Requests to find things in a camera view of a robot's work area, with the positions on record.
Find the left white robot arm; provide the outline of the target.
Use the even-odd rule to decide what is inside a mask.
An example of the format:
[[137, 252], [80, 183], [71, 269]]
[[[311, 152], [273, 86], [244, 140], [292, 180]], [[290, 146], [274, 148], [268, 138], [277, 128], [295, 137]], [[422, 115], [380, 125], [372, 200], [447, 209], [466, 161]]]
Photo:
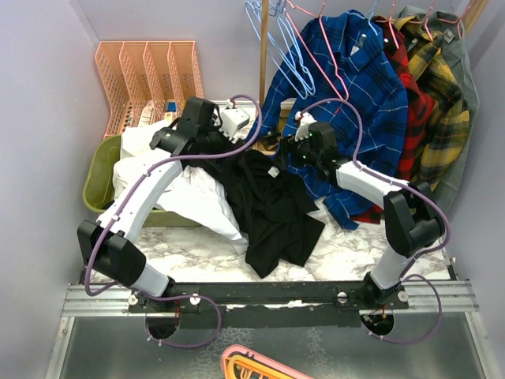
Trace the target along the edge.
[[[208, 174], [243, 152], [245, 146], [236, 134], [248, 123], [248, 113], [236, 107], [234, 99], [220, 108], [193, 96], [180, 117], [153, 133], [149, 150], [137, 157], [137, 178], [97, 220], [84, 220], [77, 228], [87, 295], [96, 296], [110, 285], [121, 284], [147, 295], [154, 310], [172, 307], [173, 279], [150, 265], [135, 245], [156, 205], [172, 205], [175, 211], [227, 238], [238, 253], [247, 250], [249, 237], [241, 231], [224, 188], [216, 180], [197, 180], [195, 189], [178, 185], [173, 195], [166, 190], [191, 163], [201, 174]], [[108, 277], [110, 284], [92, 289], [92, 272]]]

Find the black shirt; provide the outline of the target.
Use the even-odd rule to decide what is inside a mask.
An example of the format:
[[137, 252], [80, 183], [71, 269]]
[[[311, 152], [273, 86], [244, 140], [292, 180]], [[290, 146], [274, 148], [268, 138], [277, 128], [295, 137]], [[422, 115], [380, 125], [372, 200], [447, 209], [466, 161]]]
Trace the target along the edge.
[[189, 163], [220, 182], [241, 231], [249, 238], [245, 262], [260, 278], [281, 260], [304, 266], [325, 224], [309, 214], [318, 207], [303, 180], [255, 149]]

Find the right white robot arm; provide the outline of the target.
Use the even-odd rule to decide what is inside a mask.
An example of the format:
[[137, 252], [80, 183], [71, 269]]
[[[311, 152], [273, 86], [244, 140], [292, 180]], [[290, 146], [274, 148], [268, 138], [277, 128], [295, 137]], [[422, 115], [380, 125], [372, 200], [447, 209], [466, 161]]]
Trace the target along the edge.
[[362, 302], [370, 308], [388, 303], [415, 257], [447, 232], [427, 183], [399, 181], [340, 154], [327, 122], [305, 124], [295, 135], [284, 137], [279, 155], [284, 165], [312, 167], [321, 180], [349, 190], [383, 211], [387, 248], [360, 289]]

